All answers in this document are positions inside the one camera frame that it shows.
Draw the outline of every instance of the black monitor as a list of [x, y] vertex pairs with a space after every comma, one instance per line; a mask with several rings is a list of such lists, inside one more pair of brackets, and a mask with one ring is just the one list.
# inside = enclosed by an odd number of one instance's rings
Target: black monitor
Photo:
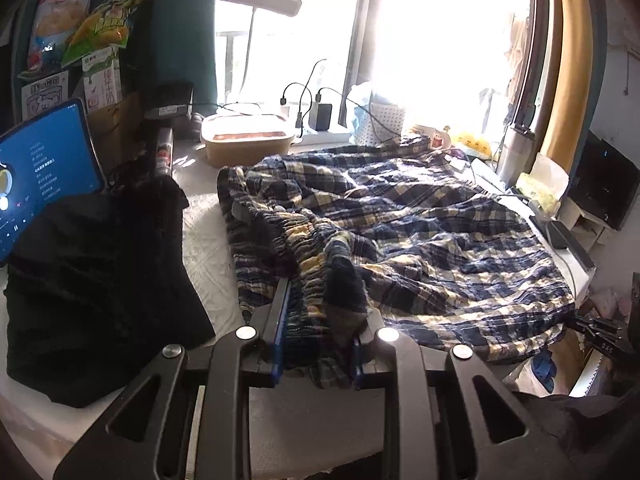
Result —
[[80, 99], [9, 130], [0, 137], [0, 261], [44, 206], [103, 189]]
[[569, 197], [613, 229], [620, 229], [640, 184], [640, 171], [628, 158], [591, 132], [580, 156]]

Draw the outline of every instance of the green snack bag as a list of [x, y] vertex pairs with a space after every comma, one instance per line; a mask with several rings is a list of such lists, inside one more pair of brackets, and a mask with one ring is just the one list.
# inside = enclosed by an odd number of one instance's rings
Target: green snack bag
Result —
[[109, 45], [126, 48], [133, 28], [131, 15], [142, 1], [107, 0], [96, 7], [72, 36], [62, 58], [62, 66]]

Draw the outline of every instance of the chip bag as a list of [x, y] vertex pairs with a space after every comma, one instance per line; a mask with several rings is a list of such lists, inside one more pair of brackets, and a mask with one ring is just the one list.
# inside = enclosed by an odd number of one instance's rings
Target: chip bag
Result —
[[33, 20], [22, 78], [56, 70], [62, 60], [66, 41], [87, 15], [91, 0], [40, 0]]
[[143, 0], [108, 0], [86, 17], [69, 42], [62, 66], [113, 45], [125, 48], [133, 28], [131, 15]]

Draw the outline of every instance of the blue screen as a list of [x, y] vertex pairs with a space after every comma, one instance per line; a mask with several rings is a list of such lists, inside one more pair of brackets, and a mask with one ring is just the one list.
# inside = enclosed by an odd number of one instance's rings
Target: blue screen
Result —
[[0, 139], [0, 260], [45, 205], [102, 187], [78, 104]]

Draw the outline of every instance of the white box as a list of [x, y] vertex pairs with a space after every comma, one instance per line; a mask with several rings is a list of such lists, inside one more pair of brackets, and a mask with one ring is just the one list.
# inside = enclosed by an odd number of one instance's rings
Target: white box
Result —
[[86, 109], [93, 112], [122, 101], [118, 51], [108, 46], [82, 58]]
[[22, 120], [34, 118], [68, 99], [69, 72], [50, 75], [22, 87]]

